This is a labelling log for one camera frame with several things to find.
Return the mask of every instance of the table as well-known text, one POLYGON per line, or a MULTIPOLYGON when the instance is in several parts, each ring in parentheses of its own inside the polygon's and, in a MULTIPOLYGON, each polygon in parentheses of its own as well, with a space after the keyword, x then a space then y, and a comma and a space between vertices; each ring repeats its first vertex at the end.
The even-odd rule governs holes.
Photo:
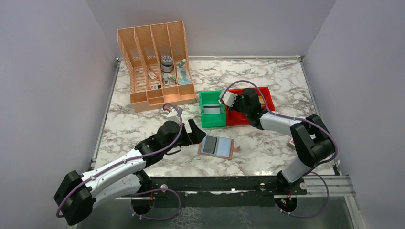
MULTIPOLYGON (((315 113, 313 102, 299 60, 192 60, 190 69, 197 103, 180 106, 184 120, 193 118, 201 128, 198 92, 225 89, 237 80, 250 80, 268 86, 279 113, 308 116, 315 113)), ((246 88, 246 83, 233 88, 246 88)), ((135 113, 129 105, 129 74, 124 62, 118 72, 111 105, 103 131, 96 165, 99 168, 126 154, 139 141, 156 133, 166 121, 162 110, 135 113)), ((289 136, 260 131, 251 126, 202 128, 209 135, 229 137, 239 145, 232 160, 197 154, 197 145, 165 156, 146 168, 149 176, 253 176, 275 175, 295 158, 288 147, 289 136)), ((332 162, 316 169, 320 174, 334 174, 332 162)))

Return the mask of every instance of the green plastic tray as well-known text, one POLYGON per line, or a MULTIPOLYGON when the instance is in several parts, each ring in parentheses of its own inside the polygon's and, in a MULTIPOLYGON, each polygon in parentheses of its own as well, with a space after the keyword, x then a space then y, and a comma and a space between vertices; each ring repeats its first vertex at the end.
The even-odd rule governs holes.
POLYGON ((202 91, 200 94, 200 112, 201 123, 203 128, 221 127, 226 126, 226 112, 225 105, 220 104, 220 114, 204 114, 203 105, 205 104, 219 104, 219 96, 221 90, 218 91, 202 91))

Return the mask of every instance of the white marble surface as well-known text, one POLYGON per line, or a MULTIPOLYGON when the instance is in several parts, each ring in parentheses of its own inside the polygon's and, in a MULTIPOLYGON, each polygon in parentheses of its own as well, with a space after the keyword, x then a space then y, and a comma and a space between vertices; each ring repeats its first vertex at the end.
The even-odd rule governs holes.
MULTIPOLYGON (((198 92, 220 90, 230 83, 246 79, 258 86, 268 86, 276 111, 287 115, 308 116, 315 109, 299 61, 190 61, 197 93, 197 103, 180 106, 183 119, 193 118, 201 127, 198 92)), ((234 88, 249 87, 240 83, 234 88)), ((108 117, 97 156, 99 168, 127 153, 137 142, 153 135, 166 121, 161 110, 135 113, 129 105, 129 74, 124 62, 118 73, 108 117)), ((209 135, 230 137, 241 146, 232 160, 197 154, 197 145, 183 150, 146 169, 150 176, 247 176, 275 175, 295 156, 287 146, 289 136, 260 131, 251 126, 204 129, 209 135)), ((316 171, 333 174, 332 163, 316 171)))

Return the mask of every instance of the cable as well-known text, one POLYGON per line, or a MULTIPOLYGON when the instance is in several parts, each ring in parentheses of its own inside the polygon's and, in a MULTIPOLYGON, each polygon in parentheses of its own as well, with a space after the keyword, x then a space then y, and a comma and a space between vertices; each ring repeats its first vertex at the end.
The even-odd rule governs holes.
POLYGON ((180 212, 180 209, 181 209, 181 199, 180 199, 179 194, 177 194, 177 192, 174 191, 174 190, 171 190, 171 189, 168 189, 168 188, 157 188, 157 189, 149 190, 149 191, 146 191, 146 192, 134 193, 134 195, 143 195, 143 194, 156 192, 156 191, 169 191, 169 192, 173 193, 174 195, 176 195, 177 200, 179 201, 179 205, 177 207, 176 212, 173 215, 171 215, 169 217, 165 217, 165 218, 148 217, 148 216, 138 215, 134 210, 134 206, 132 206, 132 204, 131 204, 131 209, 132 209, 132 212, 133 212, 132 216, 138 216, 140 219, 145 218, 145 219, 151 219, 151 220, 157 220, 157 221, 164 221, 164 220, 168 220, 168 219, 171 219, 171 218, 177 216, 177 214, 180 212))
MULTIPOLYGON (((235 85, 236 83, 241 83, 241 82, 245 82, 245 83, 249 83, 249 84, 253 85, 253 86, 256 88, 256 90, 260 93, 260 95, 262 96, 262 98, 264 98, 263 93, 260 91, 260 89, 259 89, 254 83, 252 83, 252 82, 250 82, 250 81, 248 81, 248 80, 238 80, 238 81, 235 81, 235 82, 231 83, 231 84, 225 89, 224 93, 222 93, 222 95, 221 95, 221 97, 219 98, 219 100, 222 101, 222 99, 223 99, 225 93, 226 93, 233 85, 235 85)), ((319 129, 320 131, 322 131, 324 134, 326 134, 326 136, 328 136, 328 138, 330 139, 330 141, 332 142, 332 144, 333 144, 333 146, 334 146, 334 148, 335 148, 335 153, 333 154, 333 156, 332 156, 331 158, 329 158, 329 159, 327 159, 327 160, 324 160, 324 161, 321 161, 321 162, 317 163, 316 165, 314 165, 314 167, 312 168, 312 170, 313 170, 316 166, 319 166, 319 165, 328 163, 328 162, 330 162, 330 161, 332 161, 332 160, 334 160, 334 159, 336 158, 336 156, 338 155, 338 144, 336 143, 336 141, 335 141, 335 139, 332 137, 332 135, 329 134, 328 131, 326 131, 325 129, 323 129, 323 128, 320 127, 319 125, 317 125, 317 124, 315 124, 315 123, 313 123, 313 122, 311 122, 311 121, 309 121, 309 120, 307 120, 307 119, 305 119, 305 118, 292 117, 292 116, 288 116, 288 115, 285 115, 285 114, 278 114, 278 113, 275 113, 275 112, 273 112, 272 110, 270 110, 270 108, 269 108, 268 105, 267 105, 267 101, 266 101, 265 99, 263 99, 263 101, 264 101, 264 103, 265 103, 265 106, 266 106, 267 111, 268 111, 269 113, 271 113, 272 115, 274 115, 274 116, 279 116, 279 117, 286 118, 286 119, 290 119, 290 120, 299 120, 299 121, 302 121, 302 122, 306 122, 306 123, 308 123, 308 124, 310 124, 310 125, 316 127, 317 129, 319 129)))
MULTIPOLYGON (((180 138, 181 130, 183 129, 183 119, 181 118, 180 111, 179 111, 179 109, 178 109, 175 105, 173 105, 173 104, 171 104, 171 103, 165 103, 165 104, 163 104, 163 110, 165 110, 165 106, 167 106, 167 105, 172 106, 172 107, 176 110, 176 112, 177 112, 177 114, 179 115, 179 118, 180 118, 180 130, 179 130, 179 133, 177 134, 176 138, 175 138, 170 144, 168 144, 166 147, 164 147, 164 148, 162 148, 162 149, 160 149, 160 150, 157 150, 157 151, 155 151, 155 152, 152 152, 152 153, 149 153, 149 154, 145 154, 145 155, 130 157, 130 158, 128 158, 128 159, 126 160, 127 162, 128 162, 128 161, 132 161, 132 160, 136 160, 136 159, 140 159, 140 158, 144 158, 144 157, 146 157, 146 156, 151 156, 151 155, 155 155, 155 154, 161 153, 161 152, 165 151, 166 149, 168 149, 169 147, 171 147, 172 145, 174 145, 174 144, 177 142, 177 140, 180 138)), ((100 175, 106 173, 107 171, 109 171, 109 170, 111 170, 111 169, 113 169, 113 168, 115 168, 115 167, 117 167, 117 166, 119 166, 119 165, 121 165, 121 164, 123 164, 123 163, 124 163, 124 161, 117 162, 117 163, 111 165, 110 167, 104 169, 103 171, 100 171, 99 173, 93 175, 92 177, 99 177, 100 175)), ((56 210, 56 217, 58 217, 58 218, 62 218, 62 217, 63 217, 63 215, 60 215, 60 214, 59 214, 59 213, 61 212, 61 210, 62 210, 63 205, 66 203, 66 201, 70 198, 70 196, 71 196, 74 192, 76 192, 81 186, 83 186, 85 183, 89 182, 90 180, 92 180, 91 177, 88 178, 88 179, 86 179, 86 180, 84 180, 82 183, 80 183, 79 185, 77 185, 75 188, 72 189, 72 191, 70 191, 70 192, 66 195, 66 197, 62 200, 61 204, 58 206, 58 209, 56 210)))
POLYGON ((315 213, 313 215, 301 216, 301 215, 296 215, 296 214, 291 213, 291 212, 285 212, 276 204, 276 206, 280 209, 280 212, 282 212, 282 213, 284 213, 286 215, 292 216, 292 217, 301 218, 301 219, 308 219, 308 218, 313 218, 313 217, 316 217, 316 216, 322 214, 326 210, 326 208, 328 208, 329 200, 330 200, 328 185, 326 184, 326 181, 319 174, 317 174, 316 172, 311 172, 311 173, 317 175, 322 180, 323 184, 325 185, 325 188, 326 188, 326 204, 325 204, 325 206, 323 206, 323 208, 320 211, 318 211, 317 213, 315 213))

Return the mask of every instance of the purple cable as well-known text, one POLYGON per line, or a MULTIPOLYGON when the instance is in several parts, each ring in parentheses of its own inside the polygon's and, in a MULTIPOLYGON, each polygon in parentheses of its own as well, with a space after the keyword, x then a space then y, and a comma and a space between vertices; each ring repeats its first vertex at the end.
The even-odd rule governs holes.
POLYGON ((313 215, 300 216, 300 215, 296 215, 296 214, 293 214, 293 213, 285 212, 285 211, 283 211, 283 210, 276 204, 276 206, 278 207, 278 209, 280 209, 280 212, 282 212, 282 213, 284 213, 284 214, 286 214, 286 215, 292 216, 292 217, 301 218, 301 219, 308 219, 308 218, 316 217, 316 216, 322 214, 322 213, 326 210, 326 208, 329 206, 329 199, 330 199, 330 198, 329 198, 329 188, 328 188, 328 185, 326 184, 326 181, 325 181, 319 174, 317 174, 316 172, 311 172, 311 173, 317 175, 317 176, 322 180, 323 184, 325 185, 325 188, 326 188, 326 204, 325 204, 325 206, 323 206, 323 208, 322 208, 320 211, 318 211, 317 213, 315 213, 315 214, 313 214, 313 215))
POLYGON ((140 217, 141 219, 142 219, 142 218, 145 218, 145 219, 151 219, 151 220, 157 220, 157 221, 164 221, 164 220, 168 220, 168 219, 171 219, 171 218, 177 216, 177 214, 180 212, 180 209, 181 209, 181 199, 180 199, 179 194, 177 194, 177 192, 174 191, 174 190, 171 190, 171 189, 168 189, 168 188, 157 188, 157 189, 149 190, 149 191, 146 191, 146 192, 134 193, 134 195, 143 195, 143 194, 147 194, 147 193, 151 193, 151 192, 156 192, 156 191, 169 191, 169 192, 171 192, 171 193, 173 193, 173 194, 176 195, 177 200, 179 201, 179 206, 177 207, 176 212, 175 212, 173 215, 171 215, 171 216, 169 216, 169 217, 165 217, 165 218, 148 217, 148 216, 138 215, 138 214, 135 212, 134 207, 133 207, 132 204, 131 204, 131 209, 132 209, 132 212, 133 212, 132 216, 138 216, 138 217, 140 217))
MULTIPOLYGON (((126 161, 132 161, 132 160, 144 158, 144 157, 146 157, 146 156, 150 156, 150 155, 155 155, 155 154, 161 153, 161 152, 163 152, 164 150, 166 150, 166 149, 168 149, 169 147, 171 147, 172 145, 174 145, 174 144, 177 142, 177 140, 180 138, 181 130, 183 129, 183 119, 181 118, 180 111, 179 111, 179 109, 178 109, 175 105, 173 105, 173 104, 171 104, 171 103, 165 103, 165 104, 163 104, 163 110, 165 110, 165 106, 167 106, 167 105, 172 106, 172 107, 174 108, 174 110, 177 112, 177 114, 178 114, 178 116, 179 116, 179 118, 180 118, 180 131, 179 131, 179 133, 177 134, 176 138, 175 138, 170 144, 168 144, 166 147, 164 147, 164 148, 162 148, 162 149, 160 149, 160 150, 157 150, 157 151, 155 151, 155 152, 152 152, 152 153, 149 153, 149 154, 145 154, 145 155, 130 157, 130 158, 128 158, 126 161)), ((103 171, 100 171, 99 173, 93 175, 93 177, 99 177, 100 175, 104 174, 105 172, 107 172, 107 171, 111 170, 112 168, 115 168, 115 167, 117 167, 117 166, 119 166, 119 165, 121 165, 121 164, 123 164, 123 163, 124 163, 124 161, 117 162, 116 164, 113 164, 113 165, 111 165, 110 167, 107 167, 106 169, 104 169, 103 171)), ((91 180, 91 178, 88 178, 88 179, 84 180, 82 183, 80 183, 79 185, 77 185, 75 188, 72 189, 72 191, 70 191, 70 192, 66 195, 66 197, 62 200, 61 204, 59 205, 58 209, 56 210, 56 217, 58 217, 58 218, 62 218, 62 217, 63 217, 63 215, 60 215, 60 214, 59 214, 59 213, 61 212, 61 210, 62 210, 63 205, 66 203, 66 201, 69 199, 69 197, 70 197, 74 192, 76 192, 82 185, 84 185, 85 183, 89 182, 90 180, 91 180)))
MULTIPOLYGON (((226 93, 233 85, 235 85, 236 83, 241 83, 241 82, 245 82, 245 83, 249 83, 249 84, 253 85, 253 86, 256 88, 256 90, 260 93, 260 95, 262 96, 262 98, 264 98, 263 93, 259 90, 259 88, 258 88, 254 83, 252 83, 252 82, 250 82, 250 81, 248 81, 248 80, 238 80, 238 81, 235 81, 235 82, 231 83, 231 84, 225 89, 224 93, 222 93, 222 96, 219 98, 219 100, 222 101, 222 99, 223 99, 225 93, 226 93)), ((310 124, 310 125, 312 125, 312 126, 318 128, 320 131, 322 131, 324 134, 326 134, 326 136, 328 136, 328 138, 329 138, 330 141, 332 142, 333 146, 335 147, 335 153, 333 154, 333 156, 332 156, 331 158, 317 163, 314 167, 319 166, 319 165, 322 165, 322 164, 325 164, 325 163, 328 163, 328 162, 330 162, 330 161, 332 161, 332 160, 334 160, 334 159, 336 158, 336 156, 338 155, 338 144, 336 143, 336 141, 335 141, 335 139, 332 137, 332 135, 330 135, 330 134, 328 133, 328 131, 326 131, 325 129, 323 129, 323 128, 320 127, 319 125, 317 125, 317 124, 315 124, 315 123, 313 123, 313 122, 311 122, 311 121, 309 121, 309 120, 307 120, 307 119, 305 119, 305 118, 292 117, 292 116, 288 116, 288 115, 285 115, 285 114, 278 114, 278 113, 275 113, 275 112, 273 112, 272 110, 270 110, 270 108, 269 108, 268 105, 267 105, 267 101, 266 101, 265 99, 263 99, 263 101, 265 102, 265 106, 266 106, 267 111, 268 111, 269 113, 271 113, 272 115, 274 115, 274 116, 279 116, 279 117, 286 118, 286 119, 290 119, 290 120, 299 120, 299 121, 302 121, 302 122, 306 122, 306 123, 308 123, 308 124, 310 124)))

